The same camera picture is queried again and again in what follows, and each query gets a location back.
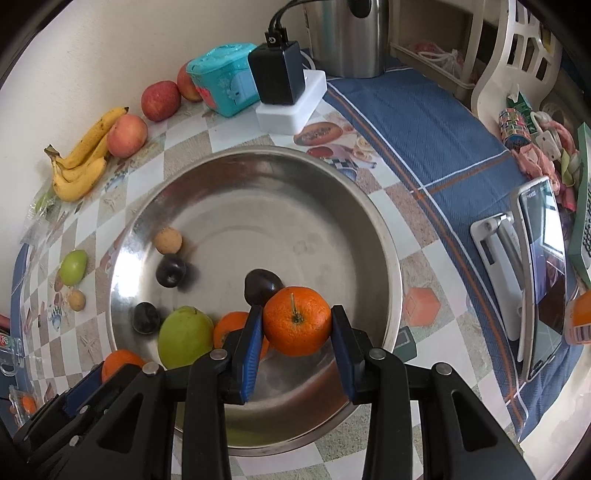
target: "blue gripper pad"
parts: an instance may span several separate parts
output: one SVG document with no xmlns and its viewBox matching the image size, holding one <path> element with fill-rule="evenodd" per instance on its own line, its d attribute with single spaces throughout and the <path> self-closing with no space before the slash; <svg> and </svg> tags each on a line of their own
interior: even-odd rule
<svg viewBox="0 0 591 480">
<path fill-rule="evenodd" d="M 261 356 L 263 339 L 262 308 L 253 307 L 251 309 L 242 332 L 241 342 L 245 335 L 250 335 L 250 337 L 242 361 L 240 395 L 242 401 L 247 402 L 255 389 L 256 373 L 258 372 L 259 358 Z"/>
<path fill-rule="evenodd" d="M 71 419 L 76 416 L 78 409 L 85 404 L 86 400 L 102 385 L 100 373 L 103 362 L 95 366 L 82 380 L 66 392 L 66 403 L 63 411 Z"/>
<path fill-rule="evenodd" d="M 336 365 L 339 369 L 340 383 L 343 387 L 343 391 L 347 397 L 349 397 L 349 400 L 353 401 L 355 396 L 355 371 L 349 349 L 345 343 L 345 336 L 348 333 L 346 331 L 347 328 L 349 332 L 352 333 L 349 320 L 345 315 L 343 307 L 340 305 L 333 307 L 330 340 L 332 341 L 333 350 L 335 352 Z"/>
</svg>

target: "banana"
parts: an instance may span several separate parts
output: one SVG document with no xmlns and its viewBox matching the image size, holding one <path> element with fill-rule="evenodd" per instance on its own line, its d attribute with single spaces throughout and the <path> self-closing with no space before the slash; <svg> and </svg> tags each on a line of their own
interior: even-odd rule
<svg viewBox="0 0 591 480">
<path fill-rule="evenodd" d="M 49 145 L 44 151 L 52 161 L 58 162 L 64 168 L 75 168 L 96 148 L 101 139 L 109 132 L 118 118 L 127 113 L 129 107 L 117 107 L 105 113 L 90 130 L 82 137 L 74 150 L 66 158 L 61 158 L 59 152 Z"/>
<path fill-rule="evenodd" d="M 109 150 L 107 149 L 107 135 L 105 135 L 96 146 L 94 152 L 92 152 L 84 162 L 72 169 L 66 168 L 62 170 L 61 175 L 66 179 L 66 181 L 75 181 L 84 173 L 88 165 L 90 165 L 97 158 L 106 157 L 108 153 Z"/>
<path fill-rule="evenodd" d="M 96 182 L 107 168 L 104 157 L 93 160 L 84 170 L 82 175 L 75 181 L 67 181 L 55 160 L 51 161 L 53 166 L 53 189 L 56 195 L 64 202 L 75 202 L 92 190 Z"/>
</svg>

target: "red apple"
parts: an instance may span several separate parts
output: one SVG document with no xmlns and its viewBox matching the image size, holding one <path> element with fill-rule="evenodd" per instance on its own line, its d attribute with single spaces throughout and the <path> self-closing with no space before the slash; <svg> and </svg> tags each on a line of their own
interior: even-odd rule
<svg viewBox="0 0 591 480">
<path fill-rule="evenodd" d="M 181 67 L 177 75 L 177 85 L 181 95 L 189 102 L 200 102 L 201 95 L 197 91 L 195 84 L 191 80 L 191 76 L 187 73 L 188 62 Z"/>
<path fill-rule="evenodd" d="M 142 93 L 142 111 L 153 122 L 173 116 L 180 106 L 181 94 L 171 80 L 154 83 Z"/>
<path fill-rule="evenodd" d="M 107 136 L 112 155 L 127 158 L 142 148 L 148 138 L 148 125 L 140 117 L 128 113 L 120 117 Z"/>
</svg>

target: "bowl rim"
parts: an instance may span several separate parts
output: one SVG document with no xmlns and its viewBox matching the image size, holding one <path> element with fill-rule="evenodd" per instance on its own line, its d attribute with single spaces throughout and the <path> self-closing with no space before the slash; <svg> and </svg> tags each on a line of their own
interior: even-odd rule
<svg viewBox="0 0 591 480">
<path fill-rule="evenodd" d="M 167 180 L 163 181 L 158 187 L 150 194 L 142 206 L 138 209 L 133 219 L 127 224 L 124 231 L 121 233 L 121 243 L 127 238 L 130 231 L 133 230 L 134 225 L 138 221 L 139 217 L 143 214 L 144 210 L 148 205 L 154 201 L 154 199 L 160 195 L 160 193 L 168 187 L 171 183 L 193 170 L 208 162 L 218 160 L 220 158 L 233 157 L 235 155 L 248 155 L 248 154 L 262 154 L 262 155 L 278 155 L 282 157 L 289 157 L 293 160 L 301 161 L 315 168 L 320 169 L 324 174 L 330 176 L 333 180 L 337 181 L 345 190 L 357 201 L 362 207 L 363 211 L 368 216 L 369 221 L 374 227 L 374 230 L 379 238 L 384 257 L 386 259 L 386 270 L 388 272 L 389 285 L 388 285 L 388 319 L 386 322 L 386 331 L 384 333 L 384 340 L 382 341 L 381 347 L 392 352 L 396 339 L 398 336 L 398 329 L 400 328 L 400 321 L 402 318 L 402 271 L 400 269 L 400 261 L 394 245 L 392 235 L 380 214 L 378 208 L 372 203 L 369 197 L 365 194 L 359 186 L 352 182 L 338 170 L 322 160 L 319 160 L 311 155 L 307 155 L 301 151 L 294 150 L 287 147 L 278 146 L 248 146 L 248 147 L 234 147 L 222 150 L 219 152 L 206 155 L 185 168 L 182 168 Z M 115 288 L 115 276 L 113 275 L 115 265 L 119 258 L 121 249 L 118 248 L 112 258 L 112 268 L 110 279 L 109 279 L 109 297 L 107 301 L 107 309 L 105 312 L 107 334 L 109 339 L 109 346 L 114 351 L 117 349 L 115 335 L 113 332 L 113 323 L 111 318 L 111 301 L 112 295 Z M 283 442 L 272 443 L 270 445 L 256 446 L 256 447 L 236 447 L 228 446 L 228 453 L 233 456 L 265 456 L 274 455 L 277 453 L 290 452 L 296 448 L 303 447 L 309 443 L 315 442 L 320 439 L 328 432 L 336 428 L 341 422 L 346 420 L 355 410 L 357 406 L 354 406 L 350 401 L 347 401 L 343 407 L 335 412 L 331 417 L 327 418 L 323 423 L 316 426 L 315 428 L 293 438 L 285 440 Z M 182 437 L 182 431 L 175 427 L 176 433 Z"/>
</svg>

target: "white power strip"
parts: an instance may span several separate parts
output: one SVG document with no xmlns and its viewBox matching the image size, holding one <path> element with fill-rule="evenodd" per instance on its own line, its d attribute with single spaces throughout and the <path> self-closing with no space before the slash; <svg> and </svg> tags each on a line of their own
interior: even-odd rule
<svg viewBox="0 0 591 480">
<path fill-rule="evenodd" d="M 294 105 L 268 105 L 256 107 L 261 130 L 270 134 L 297 135 L 316 110 L 326 93 L 326 74 L 322 70 L 304 70 L 306 89 Z"/>
</svg>

